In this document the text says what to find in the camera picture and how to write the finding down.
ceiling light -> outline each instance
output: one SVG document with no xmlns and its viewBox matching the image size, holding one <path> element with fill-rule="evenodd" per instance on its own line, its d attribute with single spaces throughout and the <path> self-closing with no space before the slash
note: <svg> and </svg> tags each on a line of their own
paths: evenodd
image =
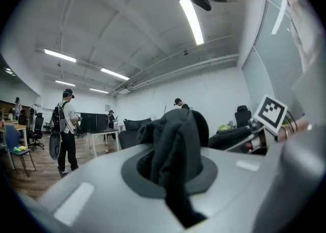
<svg viewBox="0 0 326 233">
<path fill-rule="evenodd" d="M 60 53 L 56 53 L 55 51 L 44 49 L 44 52 L 46 54 L 48 54 L 48 55 L 56 56 L 56 57 L 59 57 L 59 58 L 68 60 L 70 62 L 74 62 L 74 63 L 76 62 L 76 58 L 73 58 L 73 57 L 70 57 L 70 56 L 66 56 L 66 55 L 63 55 L 63 54 L 60 54 Z"/>
<path fill-rule="evenodd" d="M 129 80 L 128 77 L 123 76 L 123 75 L 121 75 L 121 74 L 118 74 L 118 73 L 116 73 L 116 72 L 112 72 L 112 71 L 107 70 L 107 69 L 105 69 L 105 68 L 102 68 L 101 71 L 102 71 L 102 72 L 106 72 L 106 73 L 108 73 L 108 74 L 112 74 L 112 75 L 114 75 L 114 76 L 116 76 L 116 77 L 119 77 L 119 78 L 121 78 L 121 79 L 124 79 L 124 80 Z"/>
<path fill-rule="evenodd" d="M 13 73 L 12 71 L 8 71 L 8 70 L 6 70 L 6 72 L 7 72 L 8 74 L 12 75 L 12 76 L 16 76 L 16 75 L 14 75 L 14 73 Z"/>
<path fill-rule="evenodd" d="M 58 83 L 58 84 L 64 84 L 64 85 L 70 85 L 70 86 L 75 86 L 75 84 L 65 83 L 65 82 L 61 82 L 61 81 L 57 81 L 57 80 L 56 80 L 56 83 Z"/>
<path fill-rule="evenodd" d="M 96 89 L 93 89 L 93 88 L 90 88 L 91 91 L 95 91 L 95 92 L 102 92 L 102 93 L 108 93 L 108 92 L 105 92 L 105 91 L 101 91 L 101 90 L 96 90 Z"/>
<path fill-rule="evenodd" d="M 189 21 L 190 27 L 192 28 L 197 45 L 204 43 L 202 30 L 200 29 L 199 21 L 198 21 L 193 3 L 190 0 L 180 0 L 179 2 L 185 12 L 185 15 L 188 18 L 188 21 Z"/>
<path fill-rule="evenodd" d="M 282 0 L 282 4 L 281 4 L 281 8 L 280 8 L 280 12 L 279 12 L 279 16 L 276 19 L 274 28 L 271 32 L 272 35 L 275 35 L 281 25 L 281 22 L 283 20 L 284 17 L 284 13 L 285 13 L 285 9 L 286 9 L 286 4 L 287 4 L 287 0 Z"/>
</svg>

black cap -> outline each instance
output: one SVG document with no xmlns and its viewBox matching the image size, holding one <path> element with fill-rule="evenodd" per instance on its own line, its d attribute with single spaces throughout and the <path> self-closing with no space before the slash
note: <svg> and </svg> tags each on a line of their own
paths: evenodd
<svg viewBox="0 0 326 233">
<path fill-rule="evenodd" d="M 182 100 L 180 98 L 176 98 L 174 100 L 174 106 L 176 106 L 179 102 L 181 102 Z"/>
<path fill-rule="evenodd" d="M 68 94 L 72 95 L 72 90 L 71 90 L 71 89 L 66 89 L 66 90 L 64 90 L 64 92 L 63 92 L 63 93 L 64 93 L 64 94 L 65 94 L 65 93 L 68 93 Z"/>
</svg>

backpack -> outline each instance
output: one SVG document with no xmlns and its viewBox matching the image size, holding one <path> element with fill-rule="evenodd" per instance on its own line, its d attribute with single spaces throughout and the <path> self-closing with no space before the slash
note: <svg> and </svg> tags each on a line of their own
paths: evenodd
<svg viewBox="0 0 326 233">
<path fill-rule="evenodd" d="M 59 106 L 58 104 L 52 112 L 52 117 L 50 121 L 52 133 L 61 133 L 66 128 L 66 118 L 63 112 L 63 108 L 66 103 L 68 102 L 64 102 L 62 106 Z"/>
</svg>

black pants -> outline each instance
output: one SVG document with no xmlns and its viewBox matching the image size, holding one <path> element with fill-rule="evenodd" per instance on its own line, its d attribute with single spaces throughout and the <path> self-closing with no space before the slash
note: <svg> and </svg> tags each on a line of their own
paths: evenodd
<svg viewBox="0 0 326 233">
<path fill-rule="evenodd" d="M 60 155 L 58 158 L 58 169 L 64 171 L 66 168 L 66 151 L 68 152 L 68 161 L 70 163 L 71 171 L 78 168 L 76 159 L 76 144 L 75 135 L 70 131 L 69 133 L 61 133 L 62 143 L 60 149 Z"/>
<path fill-rule="evenodd" d="M 116 134 L 114 134 L 114 133 L 111 133 L 111 134 L 109 134 L 109 135 L 112 135 L 112 139 L 116 139 Z"/>
</svg>

wooden floor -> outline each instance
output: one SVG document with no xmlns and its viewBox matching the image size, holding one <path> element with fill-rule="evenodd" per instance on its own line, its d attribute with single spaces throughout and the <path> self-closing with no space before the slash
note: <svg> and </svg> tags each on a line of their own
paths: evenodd
<svg viewBox="0 0 326 233">
<path fill-rule="evenodd" d="M 111 136 L 108 136 L 108 151 L 116 151 L 116 146 L 113 145 L 113 140 Z M 89 149 L 88 138 L 83 137 L 77 139 L 76 141 L 76 158 L 78 165 L 81 166 L 93 158 L 93 150 Z M 34 151 L 31 151 L 32 158 L 37 171 L 34 170 L 33 164 L 29 156 L 25 156 L 24 160 L 27 166 L 27 171 L 30 175 L 28 178 L 19 157 L 13 156 L 14 163 L 16 165 L 18 174 L 11 169 L 8 153 L 4 150 L 0 152 L 0 162 L 4 169 L 8 180 L 11 183 L 13 189 L 19 193 L 26 194 L 34 199 L 37 199 L 43 194 L 49 187 L 60 180 L 60 175 L 58 174 L 58 164 L 54 161 L 49 154 L 49 137 L 48 135 L 43 135 L 40 142 L 44 143 L 44 150 L 40 147 L 36 147 Z M 105 144 L 103 142 L 103 136 L 95 137 L 96 153 L 98 156 L 105 154 Z M 71 172 L 70 164 L 66 156 L 66 169 Z"/>
</svg>

